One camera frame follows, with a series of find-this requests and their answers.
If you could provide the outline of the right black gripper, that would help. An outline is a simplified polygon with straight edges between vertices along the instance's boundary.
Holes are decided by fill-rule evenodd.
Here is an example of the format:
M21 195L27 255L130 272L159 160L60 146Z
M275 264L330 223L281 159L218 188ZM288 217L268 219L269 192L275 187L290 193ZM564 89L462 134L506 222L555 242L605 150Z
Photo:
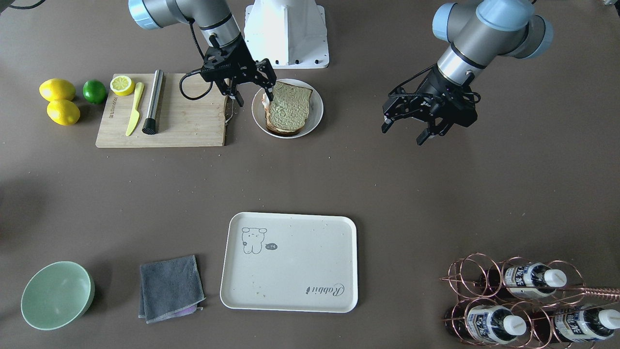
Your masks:
M273 101L273 88L277 77L268 58L255 61L241 36L225 46L219 44L216 36L210 36L208 42L210 42L210 48L204 56L203 66L205 64L207 66L230 64L234 71L233 78L215 82L222 95L228 95L242 108L245 102L237 85L252 82L263 88L267 102Z

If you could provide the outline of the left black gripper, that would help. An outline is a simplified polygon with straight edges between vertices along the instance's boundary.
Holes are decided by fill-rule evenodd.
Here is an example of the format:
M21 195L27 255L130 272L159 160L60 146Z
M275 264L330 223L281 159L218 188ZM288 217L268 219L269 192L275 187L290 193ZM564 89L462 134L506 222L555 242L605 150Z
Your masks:
M403 85L423 73L427 75L416 92L408 93ZM383 104L385 120L381 132L386 133L398 120L415 118L427 123L427 128L416 137L417 145L422 146L429 138L445 135L454 124L471 126L478 119L475 106L479 94L469 86L474 77L474 73L467 72L464 85L454 84L441 74L436 64L416 73L389 92Z

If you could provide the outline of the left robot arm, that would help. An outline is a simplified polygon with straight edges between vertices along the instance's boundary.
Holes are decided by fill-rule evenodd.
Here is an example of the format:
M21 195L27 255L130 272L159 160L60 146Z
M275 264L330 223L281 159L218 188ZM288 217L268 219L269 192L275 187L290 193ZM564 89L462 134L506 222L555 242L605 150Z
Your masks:
M424 80L416 91L407 92L400 83L383 105L383 133L401 119L427 124L416 139L418 145L445 135L453 125L468 127L478 119L480 95L471 83L495 57L538 57L554 37L552 24L535 14L530 0L446 3L436 11L432 27L449 47L421 71Z

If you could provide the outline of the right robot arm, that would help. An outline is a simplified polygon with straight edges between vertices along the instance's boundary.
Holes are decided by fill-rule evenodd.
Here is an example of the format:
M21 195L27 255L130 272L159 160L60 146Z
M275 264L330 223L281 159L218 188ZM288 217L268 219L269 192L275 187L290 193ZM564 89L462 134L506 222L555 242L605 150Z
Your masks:
M205 82L214 82L222 95L243 106L237 86L252 82L273 101L277 77L269 59L255 61L225 0L130 0L128 8L138 26L153 30L176 23L197 24L209 48L197 69Z

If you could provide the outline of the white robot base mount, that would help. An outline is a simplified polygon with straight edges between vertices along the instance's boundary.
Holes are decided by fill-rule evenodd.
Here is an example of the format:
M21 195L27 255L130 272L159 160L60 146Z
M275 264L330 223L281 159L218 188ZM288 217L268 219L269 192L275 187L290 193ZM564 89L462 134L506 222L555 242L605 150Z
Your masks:
M245 42L254 60L268 58L274 69L326 68L325 17L314 0L256 0L245 9Z

